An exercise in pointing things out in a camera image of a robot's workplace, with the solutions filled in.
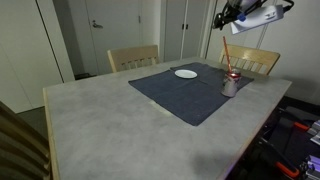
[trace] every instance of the floor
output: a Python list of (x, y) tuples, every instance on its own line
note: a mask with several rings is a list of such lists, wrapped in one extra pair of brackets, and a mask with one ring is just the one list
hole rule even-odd
[(48, 130), (44, 107), (22, 112), (18, 115), (22, 119), (24, 119), (31, 127), (37, 130), (43, 137), (48, 139)]

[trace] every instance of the gray table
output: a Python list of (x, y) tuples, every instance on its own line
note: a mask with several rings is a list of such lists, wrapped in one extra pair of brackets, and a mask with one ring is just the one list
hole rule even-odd
[(189, 58), (44, 89), (55, 179), (223, 179), (291, 82), (243, 72), (255, 81), (198, 127), (128, 84)]

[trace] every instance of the white cabinet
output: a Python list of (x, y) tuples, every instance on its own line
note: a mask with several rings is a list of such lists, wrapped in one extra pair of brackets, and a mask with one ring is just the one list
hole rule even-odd
[(199, 56), (208, 0), (167, 0), (164, 60)]
[(43, 106), (42, 89), (62, 83), (35, 0), (0, 6), (0, 100), (15, 112)]

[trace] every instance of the red straw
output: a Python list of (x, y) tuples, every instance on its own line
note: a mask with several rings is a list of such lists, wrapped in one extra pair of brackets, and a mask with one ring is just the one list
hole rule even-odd
[(224, 37), (224, 36), (223, 36), (223, 44), (224, 44), (224, 50), (226, 51), (226, 56), (227, 56), (227, 61), (228, 61), (228, 69), (229, 69), (229, 72), (231, 72), (232, 69), (231, 69), (231, 65), (230, 65), (227, 41), (226, 41), (226, 37)]

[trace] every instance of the door handle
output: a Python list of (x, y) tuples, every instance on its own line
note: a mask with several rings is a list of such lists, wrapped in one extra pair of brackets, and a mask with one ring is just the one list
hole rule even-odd
[[(189, 28), (189, 24), (186, 24), (186, 29)], [(182, 30), (184, 29), (184, 24), (182, 24)]]
[(96, 23), (96, 20), (93, 20), (93, 21), (92, 21), (92, 26), (93, 26), (94, 28), (98, 28), (98, 29), (102, 29), (102, 28), (103, 28), (103, 26), (101, 26), (101, 25), (99, 25), (99, 24)]

